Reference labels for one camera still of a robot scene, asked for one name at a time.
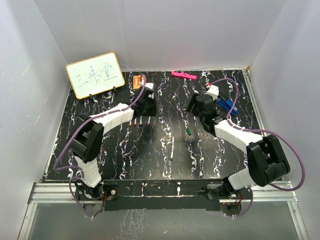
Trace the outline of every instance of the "black tabletop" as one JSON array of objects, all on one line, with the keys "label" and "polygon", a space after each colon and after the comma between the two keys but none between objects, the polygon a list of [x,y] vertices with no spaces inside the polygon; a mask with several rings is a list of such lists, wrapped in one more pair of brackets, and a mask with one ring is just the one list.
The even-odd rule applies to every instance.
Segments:
[{"label": "black tabletop", "polygon": [[[51,156],[45,181],[68,181],[74,170],[56,173],[53,165],[67,139],[72,134],[75,119],[80,114],[95,115],[119,103],[124,103],[133,95],[133,76],[145,74],[147,82],[155,84],[154,97],[157,116],[137,119],[137,126],[124,123],[103,138],[98,166],[103,180],[188,180],[221,179],[246,167],[246,155],[235,146],[205,132],[199,120],[186,107],[194,92],[203,94],[206,83],[221,78],[232,78],[238,83],[238,114],[233,122],[248,128],[259,128],[257,117],[250,99],[248,88],[241,70],[185,71],[197,75],[196,80],[176,78],[168,71],[124,72],[126,84],[113,91],[93,96],[93,99],[78,100],[70,89],[62,116],[55,149]],[[219,91],[234,99],[235,91],[230,82],[217,84]],[[226,115],[220,106],[217,111]],[[173,160],[170,160],[174,137]],[[69,152],[61,161],[61,166],[77,164]]]}]

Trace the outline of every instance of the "pink marker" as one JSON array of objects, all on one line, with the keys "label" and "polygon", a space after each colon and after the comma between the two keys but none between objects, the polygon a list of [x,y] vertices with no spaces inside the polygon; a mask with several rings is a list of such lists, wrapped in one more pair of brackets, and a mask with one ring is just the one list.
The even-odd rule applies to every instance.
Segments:
[{"label": "pink marker", "polygon": [[193,79],[193,80],[196,80],[196,79],[197,79],[197,76],[196,76],[196,75],[190,75],[190,74],[187,74],[187,73],[176,72],[176,71],[173,71],[173,72],[171,73],[171,76],[180,77],[180,78],[185,78],[185,79]]}]

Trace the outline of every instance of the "white backdrop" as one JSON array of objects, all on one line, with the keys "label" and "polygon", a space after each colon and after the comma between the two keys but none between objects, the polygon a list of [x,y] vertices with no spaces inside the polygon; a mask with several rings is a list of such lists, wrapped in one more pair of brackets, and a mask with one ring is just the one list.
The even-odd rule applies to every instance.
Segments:
[{"label": "white backdrop", "polygon": [[35,0],[68,63],[128,70],[251,65],[285,0]]},{"label": "white backdrop", "polygon": [[66,103],[66,60],[32,0],[0,0],[0,239],[17,239]]},{"label": "white backdrop", "polygon": [[[296,191],[306,230],[319,239],[320,2],[288,0],[251,67],[253,90],[266,129],[285,136],[301,154],[306,179]],[[301,168],[287,151],[296,186]]]}]

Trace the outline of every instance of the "glass panel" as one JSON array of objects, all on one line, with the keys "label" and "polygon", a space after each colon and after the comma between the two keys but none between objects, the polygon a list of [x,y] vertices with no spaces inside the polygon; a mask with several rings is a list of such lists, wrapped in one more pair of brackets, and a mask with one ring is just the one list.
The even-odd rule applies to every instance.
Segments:
[{"label": "glass panel", "polygon": [[91,221],[76,204],[38,204],[29,240],[297,240],[287,202],[254,202],[235,220],[201,209],[104,211]]}]

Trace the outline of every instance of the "cable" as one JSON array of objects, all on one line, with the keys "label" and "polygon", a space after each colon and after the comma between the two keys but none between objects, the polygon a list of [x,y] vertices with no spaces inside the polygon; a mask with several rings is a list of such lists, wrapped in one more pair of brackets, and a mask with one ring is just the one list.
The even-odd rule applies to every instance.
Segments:
[{"label": "cable", "polygon": [[[61,151],[60,155],[58,156],[57,160],[55,161],[54,165],[53,165],[53,170],[55,172],[59,172],[59,171],[62,171],[62,170],[65,170],[65,169],[69,169],[69,168],[74,168],[74,169],[78,169],[81,171],[81,176],[83,176],[83,172],[82,172],[82,169],[81,167],[79,166],[76,166],[76,165],[69,165],[69,166],[62,166],[62,167],[58,167],[58,164],[61,162],[62,160],[62,157],[64,156],[64,154],[66,153],[67,149],[69,148],[71,142],[76,138],[76,136],[78,135],[78,133],[81,131],[81,129],[87,124],[89,123],[90,121],[94,120],[94,119],[97,119],[97,118],[102,118],[104,116],[107,116],[107,115],[110,115],[110,114],[114,114],[114,113],[118,113],[118,112],[122,112],[122,111],[125,111],[129,108],[131,108],[134,104],[136,104],[136,102],[139,100],[139,98],[142,96],[144,90],[145,90],[145,87],[146,87],[146,82],[147,82],[147,78],[146,78],[146,75],[142,74],[141,75],[141,78],[144,78],[144,81],[143,81],[143,85],[142,85],[142,89],[139,93],[139,95],[136,97],[136,99],[127,107],[123,108],[123,109],[117,109],[117,110],[113,110],[113,111],[109,111],[109,112],[106,112],[106,113],[103,113],[103,114],[100,114],[100,115],[97,115],[97,116],[94,116],[94,117],[90,117],[88,118],[87,120],[85,120],[81,125],[80,127],[74,132],[74,134],[72,135],[72,137],[69,139],[69,141],[66,143],[66,145],[64,146],[63,150]],[[79,207],[82,208],[83,212],[91,217],[91,219],[94,218],[94,216],[89,213],[88,211],[86,211],[84,209],[84,207],[81,205],[81,203],[78,201],[78,199],[76,198],[75,194],[73,193],[72,191],[72,187],[71,187],[71,183],[73,180],[81,180],[80,177],[77,177],[77,176],[73,176],[70,178],[70,181],[69,181],[69,189],[70,189],[70,192],[71,192],[71,195],[73,197],[73,199],[75,200],[75,202],[79,205]]]},{"label": "cable", "polygon": [[239,204],[242,202],[242,193],[240,192],[240,194],[238,196],[236,196],[236,200],[234,203],[231,203],[231,204]]},{"label": "cable", "polygon": [[250,199],[249,206],[246,208],[246,210],[244,212],[241,212],[239,215],[237,215],[237,217],[241,217],[241,216],[245,215],[249,211],[249,209],[251,208],[252,203],[254,202],[254,191],[252,191],[251,187],[248,187],[248,190],[250,190],[250,192],[251,192],[251,199]]},{"label": "cable", "polygon": [[95,218],[99,213],[102,213],[104,210],[100,210],[100,211],[97,211],[95,215],[93,215],[93,217]]},{"label": "cable", "polygon": [[244,132],[250,132],[250,133],[267,133],[267,134],[272,134],[272,135],[275,135],[277,136],[279,139],[281,139],[292,151],[293,153],[295,154],[295,156],[297,157],[299,163],[300,163],[300,166],[301,166],[301,180],[299,182],[299,184],[293,188],[282,188],[282,187],[279,187],[279,186],[276,186],[274,185],[273,183],[269,183],[269,185],[271,185],[272,187],[276,188],[276,189],[279,189],[281,191],[285,191],[285,192],[291,192],[291,191],[295,191],[295,190],[298,190],[299,188],[301,188],[301,186],[304,184],[305,182],[305,179],[306,179],[306,170],[305,170],[305,165],[303,163],[303,160],[300,156],[300,154],[297,152],[297,150],[291,145],[291,143],[289,143],[283,136],[279,135],[278,133],[274,132],[274,131],[270,131],[270,130],[264,130],[264,129],[243,129],[242,127],[239,127],[238,125],[234,124],[232,121],[231,121],[231,115],[230,113],[232,112],[232,110],[234,109],[235,105],[236,105],[236,102],[237,102],[237,99],[238,99],[238,94],[239,94],[239,89],[238,89],[238,85],[237,83],[229,78],[229,77],[225,77],[225,78],[221,78],[221,79],[218,79],[212,83],[209,83],[208,85],[212,85],[212,84],[215,84],[215,83],[218,83],[218,82],[221,82],[221,81],[231,81],[233,83],[233,85],[235,86],[235,97],[234,97],[234,101],[233,101],[233,104],[232,104],[232,107],[231,109],[229,110],[229,112],[227,113],[226,115],[226,119],[227,119],[227,122],[230,124],[230,126],[232,126],[233,128],[235,129],[238,129],[238,130],[242,130]]}]

